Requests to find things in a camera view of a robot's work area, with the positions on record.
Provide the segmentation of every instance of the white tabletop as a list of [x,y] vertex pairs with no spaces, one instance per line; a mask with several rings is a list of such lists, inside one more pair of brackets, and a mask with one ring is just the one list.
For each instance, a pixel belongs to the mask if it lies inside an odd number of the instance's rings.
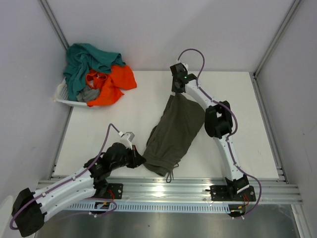
[[[138,87],[125,91],[118,102],[102,108],[73,109],[55,169],[55,175],[70,175],[95,157],[103,143],[109,123],[119,130],[135,134],[133,143],[140,154],[146,148],[151,130],[157,125],[171,94],[169,71],[135,71]],[[275,162],[269,146],[260,109],[247,72],[203,72],[201,86],[219,101],[227,100],[239,123],[232,137],[242,168],[259,179],[277,179]],[[106,150],[119,140],[111,129]],[[112,177],[158,178],[144,166],[120,168]],[[224,167],[218,147],[204,127],[194,139],[175,178],[223,178]]]

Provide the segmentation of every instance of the white enclosure wall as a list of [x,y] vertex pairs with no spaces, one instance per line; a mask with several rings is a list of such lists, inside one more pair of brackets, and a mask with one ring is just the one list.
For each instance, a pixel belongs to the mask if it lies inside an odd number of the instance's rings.
[[259,75],[291,183],[317,236],[317,1],[304,0]]
[[53,101],[65,50],[36,0],[1,1],[0,39],[1,202],[49,175],[69,107]]
[[[133,70],[169,70],[197,48],[205,70],[254,71],[293,0],[49,0],[69,44],[120,52]],[[201,58],[183,60],[199,70]]]

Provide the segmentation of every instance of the orange cloth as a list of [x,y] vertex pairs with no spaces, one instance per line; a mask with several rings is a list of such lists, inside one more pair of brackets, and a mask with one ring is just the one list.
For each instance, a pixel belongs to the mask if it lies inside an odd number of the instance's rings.
[[87,102],[89,107],[114,104],[124,95],[119,88],[130,90],[137,87],[133,72],[127,65],[124,67],[112,66],[111,74],[99,73],[91,69],[86,75],[86,84],[92,89],[100,90],[98,98]]

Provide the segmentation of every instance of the white basket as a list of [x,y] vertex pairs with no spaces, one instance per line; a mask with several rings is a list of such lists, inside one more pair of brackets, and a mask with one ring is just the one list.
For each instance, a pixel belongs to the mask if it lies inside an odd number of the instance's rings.
[[87,106],[87,103],[80,103],[80,102],[74,102],[74,101],[69,101],[68,100],[68,91],[67,91],[67,85],[65,78],[63,79],[62,83],[58,85],[55,96],[54,96],[54,101],[60,102],[60,103],[65,103],[71,107],[84,107],[84,108],[91,108]]

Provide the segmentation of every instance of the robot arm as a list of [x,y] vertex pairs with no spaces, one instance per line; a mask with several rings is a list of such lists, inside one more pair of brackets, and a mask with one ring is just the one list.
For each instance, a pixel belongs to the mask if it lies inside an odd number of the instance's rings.
[[[225,165],[227,191],[233,198],[236,194],[249,188],[250,185],[247,176],[237,169],[239,161],[233,142],[228,137],[233,127],[231,114],[220,104],[215,103],[215,100],[210,99],[213,99],[214,96],[208,94],[209,97],[207,97],[206,92],[201,90],[199,85],[196,84],[196,76],[188,74],[185,65],[178,63],[171,66],[170,69],[173,76],[172,92],[189,94],[206,112],[205,130],[214,139],[220,150]],[[230,108],[230,104],[227,101],[221,102],[221,104]]]
[[136,168],[146,161],[132,145],[133,133],[121,132],[119,135],[119,143],[114,143],[105,153],[101,153],[102,156],[89,169],[87,168],[95,158],[90,159],[74,174],[48,187],[35,192],[26,188],[19,193],[13,205],[12,216],[27,202],[39,197],[15,218],[23,237],[38,231],[46,221],[73,203],[90,197],[103,198],[108,190],[106,178],[110,176],[111,171],[124,166]]

